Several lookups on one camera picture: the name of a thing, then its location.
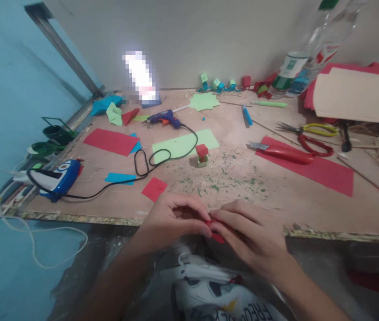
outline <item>floor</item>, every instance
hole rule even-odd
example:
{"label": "floor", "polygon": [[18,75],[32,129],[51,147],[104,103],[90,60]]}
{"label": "floor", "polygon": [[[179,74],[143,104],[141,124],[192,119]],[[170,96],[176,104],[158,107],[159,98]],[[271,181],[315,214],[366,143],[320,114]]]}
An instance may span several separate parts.
{"label": "floor", "polygon": [[[136,228],[93,225],[90,242],[65,271],[52,293],[56,305],[48,321],[65,320],[68,311],[106,269]],[[287,239],[289,252],[304,271],[355,321],[379,320],[379,293],[354,285],[346,268],[379,272],[379,244]]]}

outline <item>bright light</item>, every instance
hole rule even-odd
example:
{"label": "bright light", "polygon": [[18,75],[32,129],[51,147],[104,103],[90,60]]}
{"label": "bright light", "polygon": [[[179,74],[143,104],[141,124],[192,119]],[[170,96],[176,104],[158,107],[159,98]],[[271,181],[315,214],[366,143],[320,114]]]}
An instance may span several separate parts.
{"label": "bright light", "polygon": [[123,59],[126,62],[130,77],[133,79],[132,85],[135,87],[142,103],[155,101],[157,99],[155,84],[142,51],[126,51]]}

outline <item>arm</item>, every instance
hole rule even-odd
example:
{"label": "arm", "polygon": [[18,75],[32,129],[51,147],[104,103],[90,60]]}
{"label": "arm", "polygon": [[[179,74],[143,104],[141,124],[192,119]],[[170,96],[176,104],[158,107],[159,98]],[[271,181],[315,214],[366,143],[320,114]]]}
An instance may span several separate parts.
{"label": "arm", "polygon": [[97,280],[73,320],[119,320],[143,283],[151,254],[187,234],[212,236],[210,217],[198,197],[163,193],[136,234]]}
{"label": "arm", "polygon": [[267,210],[237,200],[210,215],[217,220],[210,224],[212,231],[285,295],[297,319],[350,320],[287,252],[282,226]]}

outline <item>yellow scissor handle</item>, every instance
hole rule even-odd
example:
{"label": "yellow scissor handle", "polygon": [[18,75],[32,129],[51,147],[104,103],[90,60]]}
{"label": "yellow scissor handle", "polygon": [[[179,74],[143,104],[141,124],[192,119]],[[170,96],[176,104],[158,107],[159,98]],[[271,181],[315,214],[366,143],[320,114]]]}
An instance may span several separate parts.
{"label": "yellow scissor handle", "polygon": [[[325,131],[314,129],[314,128],[311,128],[311,127],[320,127],[320,128],[323,128],[323,129],[325,129],[327,131],[325,132]],[[324,124],[324,123],[307,124],[305,126],[302,126],[302,129],[305,132],[310,132],[310,133],[313,133],[313,134],[317,134],[317,135],[321,135],[321,136],[326,136],[326,137],[333,137],[333,136],[338,135],[338,133],[339,133],[336,127],[334,127],[334,126],[332,126],[330,124]]]}

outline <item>plastic bottle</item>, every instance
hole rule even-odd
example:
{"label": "plastic bottle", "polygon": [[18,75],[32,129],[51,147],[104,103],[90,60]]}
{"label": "plastic bottle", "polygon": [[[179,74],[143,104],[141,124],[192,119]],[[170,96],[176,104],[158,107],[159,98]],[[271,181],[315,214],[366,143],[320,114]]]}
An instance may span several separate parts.
{"label": "plastic bottle", "polygon": [[286,91],[290,88],[292,81],[297,77],[299,72],[304,67],[305,63],[311,55],[311,52],[316,47],[326,26],[330,12],[335,8],[339,0],[323,0],[318,7],[317,18],[315,19],[314,30],[305,35],[306,41],[302,44],[300,50],[291,51],[286,55],[283,65],[277,73],[268,92],[272,94],[272,99],[283,97]]}
{"label": "plastic bottle", "polygon": [[288,97],[297,97],[317,78],[340,45],[351,35],[357,16],[367,0],[350,0],[345,9],[325,27],[304,69],[290,85]]}

